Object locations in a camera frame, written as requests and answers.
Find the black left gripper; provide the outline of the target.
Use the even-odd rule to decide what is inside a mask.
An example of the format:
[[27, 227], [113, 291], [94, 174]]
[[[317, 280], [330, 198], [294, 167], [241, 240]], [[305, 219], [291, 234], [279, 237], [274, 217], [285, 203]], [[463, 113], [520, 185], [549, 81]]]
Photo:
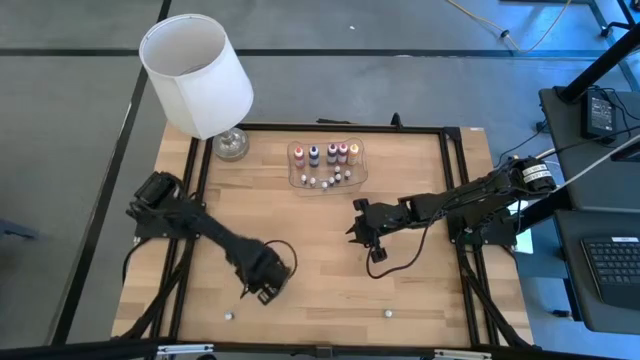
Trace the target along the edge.
[[240, 299], [248, 293], [257, 296], [262, 305], [268, 305], [284, 289], [291, 278], [291, 268], [273, 249], [273, 244], [290, 244], [282, 240], [267, 242], [252, 238], [239, 238], [228, 254], [228, 262], [242, 283]]

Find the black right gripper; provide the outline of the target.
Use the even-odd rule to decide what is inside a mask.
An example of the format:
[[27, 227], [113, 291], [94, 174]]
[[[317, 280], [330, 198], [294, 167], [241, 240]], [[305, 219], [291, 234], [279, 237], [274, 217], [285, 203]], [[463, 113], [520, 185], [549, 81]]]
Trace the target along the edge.
[[381, 237], [409, 228], [416, 223], [405, 203], [371, 204], [367, 199], [357, 199], [353, 201], [353, 205], [360, 215], [355, 217], [354, 224], [346, 234], [352, 233], [355, 236], [350, 243], [361, 244], [369, 250], [369, 257], [373, 263], [387, 259], [387, 252], [381, 246]]

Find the clear plastic bin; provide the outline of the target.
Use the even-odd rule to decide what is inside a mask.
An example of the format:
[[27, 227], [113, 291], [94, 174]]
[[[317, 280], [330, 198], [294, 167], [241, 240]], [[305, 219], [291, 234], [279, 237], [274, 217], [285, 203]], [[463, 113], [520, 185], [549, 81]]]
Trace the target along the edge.
[[[338, 162], [334, 165], [329, 165], [326, 161], [327, 156], [327, 146], [329, 143], [335, 143], [337, 147], [341, 143], [346, 143], [348, 147], [356, 143], [360, 147], [360, 156], [358, 159], [358, 163], [355, 166], [350, 166], [347, 163], [344, 165], [339, 164]], [[316, 168], [312, 168], [309, 166], [309, 149], [312, 145], [315, 145], [319, 148], [320, 158], [319, 158], [319, 166]], [[304, 168], [296, 168], [294, 165], [294, 149], [298, 146], [304, 148], [305, 153], [305, 167]], [[366, 165], [365, 159], [365, 148], [364, 143], [359, 138], [349, 138], [343, 141], [331, 140], [328, 142], [314, 142], [314, 143], [301, 143], [298, 141], [294, 141], [287, 146], [287, 159], [288, 159], [288, 181], [289, 184], [294, 188], [296, 193], [300, 196], [320, 196], [320, 195], [337, 195], [337, 194], [348, 194], [357, 192], [360, 187], [366, 182], [368, 179], [368, 169]], [[334, 177], [336, 173], [334, 173], [334, 167], [340, 166], [342, 175], [341, 182], [336, 182], [334, 186], [330, 186], [328, 183], [329, 177]], [[346, 170], [350, 170], [352, 176], [349, 180], [344, 178], [344, 173]], [[302, 174], [306, 174], [308, 177], [306, 184], [301, 184], [300, 176]], [[316, 178], [317, 183], [316, 187], [310, 187], [309, 180], [311, 177]], [[328, 189], [323, 191], [321, 188], [322, 182], [328, 183]]]

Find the white shade table lamp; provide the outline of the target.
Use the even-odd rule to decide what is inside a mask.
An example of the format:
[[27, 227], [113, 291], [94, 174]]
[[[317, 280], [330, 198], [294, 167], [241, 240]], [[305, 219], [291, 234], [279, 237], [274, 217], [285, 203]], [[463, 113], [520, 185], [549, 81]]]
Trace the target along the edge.
[[139, 58], [172, 126], [211, 140], [224, 161], [248, 153], [248, 135], [237, 125], [254, 90], [220, 23], [200, 14], [169, 17], [143, 36]]

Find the dark grey side desk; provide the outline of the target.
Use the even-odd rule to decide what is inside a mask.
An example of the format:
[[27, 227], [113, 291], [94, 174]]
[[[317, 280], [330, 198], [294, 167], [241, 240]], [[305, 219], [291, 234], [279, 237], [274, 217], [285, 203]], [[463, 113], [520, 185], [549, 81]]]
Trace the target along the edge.
[[608, 148], [581, 144], [581, 105], [563, 102], [552, 88], [538, 95], [566, 181], [550, 198], [564, 202], [554, 221], [582, 321], [594, 332], [640, 335], [640, 310], [601, 300], [581, 245], [597, 236], [640, 239], [640, 162], [612, 161]]

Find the grey chair leg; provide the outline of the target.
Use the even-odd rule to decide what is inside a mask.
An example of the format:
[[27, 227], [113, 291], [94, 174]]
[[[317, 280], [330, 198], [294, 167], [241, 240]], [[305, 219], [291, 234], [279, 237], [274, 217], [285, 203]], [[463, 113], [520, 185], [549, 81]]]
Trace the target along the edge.
[[14, 222], [0, 219], [0, 239], [5, 235], [15, 235], [24, 239], [36, 239], [38, 232]]

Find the black keyboard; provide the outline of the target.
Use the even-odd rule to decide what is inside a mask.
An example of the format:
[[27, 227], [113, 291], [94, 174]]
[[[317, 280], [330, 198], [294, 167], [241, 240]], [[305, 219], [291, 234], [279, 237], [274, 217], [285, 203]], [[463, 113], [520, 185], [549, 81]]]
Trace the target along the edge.
[[640, 311], [640, 238], [584, 238], [581, 247], [601, 301]]

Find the black power adapter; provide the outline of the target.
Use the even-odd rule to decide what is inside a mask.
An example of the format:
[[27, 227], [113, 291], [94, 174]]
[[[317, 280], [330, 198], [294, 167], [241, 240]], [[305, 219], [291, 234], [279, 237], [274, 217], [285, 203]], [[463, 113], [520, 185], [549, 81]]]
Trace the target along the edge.
[[609, 145], [616, 140], [616, 110], [601, 90], [588, 90], [581, 99], [581, 137]]

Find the black diagonal pole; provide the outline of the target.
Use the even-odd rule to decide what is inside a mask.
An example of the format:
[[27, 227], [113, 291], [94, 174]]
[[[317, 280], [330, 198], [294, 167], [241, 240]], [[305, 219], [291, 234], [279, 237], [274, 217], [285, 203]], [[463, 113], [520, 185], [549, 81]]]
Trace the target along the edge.
[[568, 86], [561, 89], [558, 97], [565, 102], [573, 102], [580, 98], [589, 87], [624, 60], [638, 46], [640, 46], [640, 23], [628, 30]]

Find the black chair base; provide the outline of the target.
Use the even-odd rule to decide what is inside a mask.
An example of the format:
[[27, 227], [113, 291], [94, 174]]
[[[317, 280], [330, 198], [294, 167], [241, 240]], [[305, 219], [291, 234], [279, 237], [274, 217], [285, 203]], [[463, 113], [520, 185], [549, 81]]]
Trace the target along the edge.
[[640, 23], [640, 0], [616, 0], [624, 15], [624, 22], [610, 22], [601, 29], [600, 36], [608, 38], [615, 28], [630, 30]]

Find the silver metal bracket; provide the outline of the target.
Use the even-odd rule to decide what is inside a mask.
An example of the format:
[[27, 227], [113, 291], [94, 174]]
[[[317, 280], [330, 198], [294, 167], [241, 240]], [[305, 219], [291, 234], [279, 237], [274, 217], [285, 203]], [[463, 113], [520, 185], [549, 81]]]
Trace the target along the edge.
[[160, 345], [157, 348], [157, 356], [177, 356], [185, 354], [209, 354], [214, 351], [213, 344], [174, 344]]
[[433, 360], [493, 360], [492, 355], [486, 352], [467, 350], [436, 349]]

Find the black aluminium table frame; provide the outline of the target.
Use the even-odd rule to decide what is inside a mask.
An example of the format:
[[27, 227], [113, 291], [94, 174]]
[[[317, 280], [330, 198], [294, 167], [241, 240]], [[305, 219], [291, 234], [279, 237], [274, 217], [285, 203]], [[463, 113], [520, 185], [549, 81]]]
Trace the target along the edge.
[[[443, 154], [444, 177], [448, 185], [453, 184], [449, 152], [446, 149], [444, 136], [446, 131], [453, 131], [448, 127], [402, 127], [396, 129], [392, 125], [358, 125], [358, 124], [288, 124], [288, 123], [241, 123], [241, 130], [249, 131], [284, 131], [284, 132], [320, 132], [320, 133], [393, 133], [393, 134], [425, 134], [439, 137], [441, 153]], [[316, 359], [332, 359], [339, 356], [381, 356], [381, 357], [419, 357], [433, 359], [436, 347], [402, 347], [402, 346], [343, 346], [328, 344], [266, 344], [266, 343], [233, 343], [198, 341], [181, 342], [175, 337], [155, 337], [136, 339], [115, 339], [101, 342], [76, 344], [46, 345], [38, 347], [24, 347], [0, 350], [0, 360], [131, 360], [143, 357], [156, 357], [160, 345], [174, 344], [213, 344], [214, 351], [203, 356], [214, 357], [222, 353], [259, 353], [259, 354], [289, 354], [291, 356], [305, 355]], [[616, 360], [609, 357], [599, 357], [583, 354], [571, 354], [542, 350], [537, 346], [499, 346], [472, 345], [468, 348], [449, 347], [453, 350], [467, 350], [486, 352], [493, 360]]]

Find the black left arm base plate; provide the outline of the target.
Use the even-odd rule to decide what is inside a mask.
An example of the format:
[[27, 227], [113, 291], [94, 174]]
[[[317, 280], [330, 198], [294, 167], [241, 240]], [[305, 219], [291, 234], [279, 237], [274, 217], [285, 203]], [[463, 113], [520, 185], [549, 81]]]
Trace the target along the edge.
[[126, 214], [136, 222], [134, 235], [140, 238], [187, 238], [195, 233], [181, 219], [184, 210], [204, 212], [206, 204], [193, 199], [169, 199], [155, 206], [132, 201]]

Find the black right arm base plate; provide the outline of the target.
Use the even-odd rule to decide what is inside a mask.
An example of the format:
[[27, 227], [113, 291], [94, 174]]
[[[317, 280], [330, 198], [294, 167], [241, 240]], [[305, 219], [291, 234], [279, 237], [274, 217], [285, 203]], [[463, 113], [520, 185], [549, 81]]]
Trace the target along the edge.
[[513, 245], [518, 218], [489, 201], [465, 205], [447, 214], [450, 239], [463, 245]]

